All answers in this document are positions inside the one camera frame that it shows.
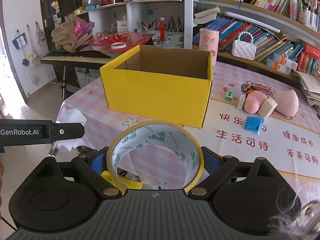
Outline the yellow cardboard box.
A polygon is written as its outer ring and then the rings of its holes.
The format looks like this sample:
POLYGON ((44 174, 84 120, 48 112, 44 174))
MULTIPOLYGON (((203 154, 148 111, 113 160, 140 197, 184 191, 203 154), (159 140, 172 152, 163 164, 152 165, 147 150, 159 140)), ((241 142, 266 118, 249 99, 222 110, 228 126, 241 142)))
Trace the yellow cardboard box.
POLYGON ((100 68, 109 109, 201 128, 213 84, 212 54, 138 45, 100 68))

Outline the orange blue box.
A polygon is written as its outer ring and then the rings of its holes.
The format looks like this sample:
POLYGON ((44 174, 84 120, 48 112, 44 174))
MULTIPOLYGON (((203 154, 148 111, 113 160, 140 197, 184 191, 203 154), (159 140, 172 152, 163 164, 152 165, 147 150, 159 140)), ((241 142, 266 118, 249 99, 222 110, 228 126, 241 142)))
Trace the orange blue box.
POLYGON ((296 63, 295 61, 292 61, 291 59, 288 59, 287 57, 279 55, 277 53, 273 53, 273 61, 279 64, 282 64, 286 67, 289 67, 292 70, 296 70, 298 67, 298 63, 296 63))
POLYGON ((276 61, 273 61, 272 59, 269 59, 269 58, 267 58, 267 60, 266 60, 266 65, 268 66, 268 68, 277 70, 277 71, 285 73, 287 75, 290 75, 290 73, 291 73, 291 68, 289 68, 283 64, 277 63, 276 61))

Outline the yellow tape roll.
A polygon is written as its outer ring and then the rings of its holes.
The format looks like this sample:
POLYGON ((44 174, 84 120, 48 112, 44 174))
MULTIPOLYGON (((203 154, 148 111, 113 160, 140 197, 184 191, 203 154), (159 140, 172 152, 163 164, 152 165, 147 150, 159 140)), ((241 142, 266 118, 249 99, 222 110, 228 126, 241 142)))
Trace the yellow tape roll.
POLYGON ((121 192, 130 188, 119 168, 162 189, 190 191, 204 171, 199 143, 185 129, 162 121, 136 124, 118 135, 106 154, 110 177, 121 192))

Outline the stack of papers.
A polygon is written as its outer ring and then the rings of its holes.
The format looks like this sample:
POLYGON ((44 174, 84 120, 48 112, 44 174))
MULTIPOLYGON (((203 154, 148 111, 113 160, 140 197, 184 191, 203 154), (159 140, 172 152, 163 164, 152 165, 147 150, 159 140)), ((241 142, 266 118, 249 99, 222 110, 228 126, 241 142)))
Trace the stack of papers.
POLYGON ((319 83, 319 72, 315 72, 312 75, 303 72, 296 72, 299 76, 300 87, 309 106, 314 106, 319 112, 319 94, 320 94, 320 83, 319 83))

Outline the red paper sheets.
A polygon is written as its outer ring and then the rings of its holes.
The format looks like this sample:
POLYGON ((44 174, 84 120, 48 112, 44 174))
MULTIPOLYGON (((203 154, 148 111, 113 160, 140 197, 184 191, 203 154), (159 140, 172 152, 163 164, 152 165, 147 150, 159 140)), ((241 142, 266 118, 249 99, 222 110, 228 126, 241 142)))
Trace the red paper sheets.
POLYGON ((87 42, 83 44, 80 51, 94 50, 101 53, 104 52, 125 52, 137 45, 147 44, 149 41, 153 43, 152 38, 154 34, 145 33, 106 33, 99 32, 87 42), (111 49, 111 44, 114 42, 125 42, 127 47, 123 49, 111 49))

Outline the red figurine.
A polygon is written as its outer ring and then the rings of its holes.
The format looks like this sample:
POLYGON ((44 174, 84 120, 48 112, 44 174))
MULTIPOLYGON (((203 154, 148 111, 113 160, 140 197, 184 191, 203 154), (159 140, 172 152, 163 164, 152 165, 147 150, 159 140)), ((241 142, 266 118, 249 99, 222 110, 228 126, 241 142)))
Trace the red figurine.
POLYGON ((159 36, 159 41, 161 43, 164 42, 165 40, 165 28, 164 28, 164 17, 160 17, 160 22, 159 22, 159 31, 160 31, 160 36, 159 36))

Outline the upper orange blue box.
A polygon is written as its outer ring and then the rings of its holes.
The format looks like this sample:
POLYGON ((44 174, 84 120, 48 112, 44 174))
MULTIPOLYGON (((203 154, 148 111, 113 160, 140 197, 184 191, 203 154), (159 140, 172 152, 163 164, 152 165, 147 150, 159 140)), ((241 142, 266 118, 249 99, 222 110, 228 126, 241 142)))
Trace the upper orange blue box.
POLYGON ((282 64, 286 67, 289 67, 292 70, 296 70, 298 67, 298 63, 296 63, 295 61, 292 61, 291 59, 288 59, 287 57, 279 55, 277 53, 273 53, 273 61, 279 64, 282 64))

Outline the small white red box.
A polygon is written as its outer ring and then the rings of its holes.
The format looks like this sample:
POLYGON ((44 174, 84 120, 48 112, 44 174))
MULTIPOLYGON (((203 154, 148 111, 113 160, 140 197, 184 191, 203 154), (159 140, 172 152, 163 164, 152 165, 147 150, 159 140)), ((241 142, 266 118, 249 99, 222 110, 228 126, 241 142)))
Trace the small white red box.
POLYGON ((246 93, 242 92, 237 105, 238 110, 241 111, 243 109, 245 101, 246 101, 246 93))

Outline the beige cloth bundle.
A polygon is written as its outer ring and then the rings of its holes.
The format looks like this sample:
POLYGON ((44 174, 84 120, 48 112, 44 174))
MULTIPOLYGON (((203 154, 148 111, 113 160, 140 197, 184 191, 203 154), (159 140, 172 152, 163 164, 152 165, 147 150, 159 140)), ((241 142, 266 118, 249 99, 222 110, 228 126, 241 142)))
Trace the beige cloth bundle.
POLYGON ((58 25, 51 33, 56 49, 73 53, 92 37, 94 23, 69 14, 64 23, 58 25))

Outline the lower orange blue box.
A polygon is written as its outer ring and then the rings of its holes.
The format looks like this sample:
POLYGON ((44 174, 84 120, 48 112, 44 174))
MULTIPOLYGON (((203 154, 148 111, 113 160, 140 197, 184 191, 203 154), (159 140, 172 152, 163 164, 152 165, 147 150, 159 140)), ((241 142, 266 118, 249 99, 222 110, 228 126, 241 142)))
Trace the lower orange blue box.
POLYGON ((283 64, 277 63, 276 61, 273 61, 272 59, 269 59, 269 58, 267 58, 267 60, 266 60, 266 65, 268 66, 268 68, 277 70, 277 71, 285 73, 287 75, 290 75, 290 73, 291 73, 291 68, 289 68, 283 64))

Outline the white tape roll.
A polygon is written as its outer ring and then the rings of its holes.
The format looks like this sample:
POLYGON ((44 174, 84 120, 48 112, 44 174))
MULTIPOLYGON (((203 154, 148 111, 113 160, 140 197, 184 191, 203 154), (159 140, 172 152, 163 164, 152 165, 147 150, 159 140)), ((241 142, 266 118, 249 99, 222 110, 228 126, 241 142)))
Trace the white tape roll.
POLYGON ((125 42, 114 42, 111 44, 111 49, 123 49, 127 47, 125 42))

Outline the black electric piano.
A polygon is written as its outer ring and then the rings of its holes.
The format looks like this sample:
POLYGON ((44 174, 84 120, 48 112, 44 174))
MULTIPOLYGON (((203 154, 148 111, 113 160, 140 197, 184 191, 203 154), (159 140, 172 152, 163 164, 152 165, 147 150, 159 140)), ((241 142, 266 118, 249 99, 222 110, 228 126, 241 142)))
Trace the black electric piano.
POLYGON ((80 67, 98 70, 111 60, 113 60, 113 57, 94 50, 70 53, 63 49, 53 49, 44 55, 41 59, 41 63, 52 64, 53 66, 80 67))

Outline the blue toy car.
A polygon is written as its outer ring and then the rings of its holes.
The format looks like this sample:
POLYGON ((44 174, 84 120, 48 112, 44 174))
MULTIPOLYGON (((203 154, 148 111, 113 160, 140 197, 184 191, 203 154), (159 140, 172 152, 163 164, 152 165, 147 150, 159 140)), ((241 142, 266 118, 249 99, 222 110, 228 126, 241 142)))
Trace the blue toy car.
POLYGON ((248 116, 246 118, 245 130, 255 131, 259 134, 262 130, 263 125, 264 119, 255 116, 248 116))

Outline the white rectangular eraser block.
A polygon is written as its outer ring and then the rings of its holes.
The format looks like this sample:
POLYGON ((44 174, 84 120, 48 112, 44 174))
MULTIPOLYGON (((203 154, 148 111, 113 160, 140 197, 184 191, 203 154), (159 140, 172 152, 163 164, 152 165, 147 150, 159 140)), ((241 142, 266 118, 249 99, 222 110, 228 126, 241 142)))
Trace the white rectangular eraser block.
POLYGON ((266 117, 272 114, 272 112, 276 109, 277 105, 277 102, 273 98, 266 99, 259 108, 258 115, 262 119, 265 119, 266 117))

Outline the pink cylinder container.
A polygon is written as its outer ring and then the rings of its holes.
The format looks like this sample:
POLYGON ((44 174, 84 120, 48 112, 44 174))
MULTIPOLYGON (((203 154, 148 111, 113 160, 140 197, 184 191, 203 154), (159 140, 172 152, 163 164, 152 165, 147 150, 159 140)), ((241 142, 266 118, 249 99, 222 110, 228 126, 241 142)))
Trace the pink cylinder container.
POLYGON ((200 29, 199 50, 209 51, 212 55, 212 66, 216 65, 219 44, 219 32, 206 28, 200 29))

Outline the white bookshelf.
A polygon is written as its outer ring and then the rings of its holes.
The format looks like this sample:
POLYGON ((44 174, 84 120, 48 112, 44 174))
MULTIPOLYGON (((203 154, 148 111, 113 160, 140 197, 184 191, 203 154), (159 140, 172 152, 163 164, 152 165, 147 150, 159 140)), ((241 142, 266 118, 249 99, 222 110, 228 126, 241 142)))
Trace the white bookshelf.
MULTIPOLYGON (((222 16, 242 20, 254 24, 271 33, 276 40, 297 41, 308 43, 319 49, 319 34, 306 26, 276 12, 257 7, 237 0, 183 0, 184 1, 184 48, 193 47, 193 30, 197 26, 194 22, 194 6, 203 5, 204 8, 217 6, 222 16)), ((253 72, 272 77, 283 82, 297 83, 298 79, 293 75, 279 72, 267 67, 266 64, 253 60, 238 58, 231 53, 220 49, 217 52, 217 61, 232 64, 253 72)))

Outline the red dictionary book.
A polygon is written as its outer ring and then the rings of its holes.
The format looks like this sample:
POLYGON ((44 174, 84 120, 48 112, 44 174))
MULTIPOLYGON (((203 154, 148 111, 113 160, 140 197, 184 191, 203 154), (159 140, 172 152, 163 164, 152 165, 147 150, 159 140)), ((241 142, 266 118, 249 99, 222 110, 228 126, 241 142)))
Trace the red dictionary book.
POLYGON ((320 59, 320 50, 308 43, 305 44, 303 52, 314 59, 320 59))

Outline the large pink plush toy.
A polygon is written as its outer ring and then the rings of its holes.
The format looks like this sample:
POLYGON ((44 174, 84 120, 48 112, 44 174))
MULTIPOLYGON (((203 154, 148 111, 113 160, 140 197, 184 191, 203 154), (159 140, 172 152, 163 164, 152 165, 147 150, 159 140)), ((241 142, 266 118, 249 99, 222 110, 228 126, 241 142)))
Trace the large pink plush toy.
POLYGON ((299 98, 294 90, 276 92, 272 98, 278 104, 276 111, 282 115, 291 118, 298 112, 299 98))

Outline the white quilted pearl handbag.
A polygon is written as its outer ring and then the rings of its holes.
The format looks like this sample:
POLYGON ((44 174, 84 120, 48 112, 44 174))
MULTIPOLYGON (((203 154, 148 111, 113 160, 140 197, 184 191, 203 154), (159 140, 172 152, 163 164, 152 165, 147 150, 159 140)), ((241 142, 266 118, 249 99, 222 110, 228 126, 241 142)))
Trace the white quilted pearl handbag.
POLYGON ((232 55, 241 59, 253 61, 255 59, 255 53, 257 46, 253 43, 253 35, 248 31, 242 31, 237 38, 233 41, 232 55), (242 35, 247 34, 251 39, 249 42, 241 40, 242 35))

